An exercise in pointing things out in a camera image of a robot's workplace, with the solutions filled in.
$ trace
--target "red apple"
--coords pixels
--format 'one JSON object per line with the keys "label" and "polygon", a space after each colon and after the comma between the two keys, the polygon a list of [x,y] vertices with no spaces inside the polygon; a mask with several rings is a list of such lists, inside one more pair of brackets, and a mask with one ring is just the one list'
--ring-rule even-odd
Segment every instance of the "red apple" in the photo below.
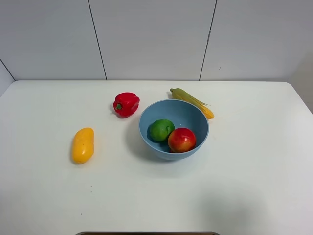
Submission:
{"label": "red apple", "polygon": [[196,136],[187,128],[177,128],[170,134],[167,142],[174,153],[183,153],[196,146]]}

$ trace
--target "white table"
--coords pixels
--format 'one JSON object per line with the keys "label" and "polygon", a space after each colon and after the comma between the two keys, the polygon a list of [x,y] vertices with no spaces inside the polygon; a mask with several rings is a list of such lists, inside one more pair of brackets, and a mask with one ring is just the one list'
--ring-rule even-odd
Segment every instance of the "white table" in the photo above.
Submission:
{"label": "white table", "polygon": [[[211,104],[205,144],[164,162],[138,133],[141,112],[182,88]],[[140,99],[119,119],[121,92]],[[70,161],[83,127],[95,153]],[[279,82],[19,81],[0,98],[0,234],[214,231],[313,234],[313,115]]]}

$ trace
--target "green lime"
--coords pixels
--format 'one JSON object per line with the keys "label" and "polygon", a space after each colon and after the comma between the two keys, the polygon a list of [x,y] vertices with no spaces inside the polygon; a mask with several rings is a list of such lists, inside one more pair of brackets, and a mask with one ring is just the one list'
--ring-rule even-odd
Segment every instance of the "green lime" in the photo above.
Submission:
{"label": "green lime", "polygon": [[172,131],[175,130],[174,124],[166,119],[157,120],[150,126],[149,135],[157,142],[166,141]]}

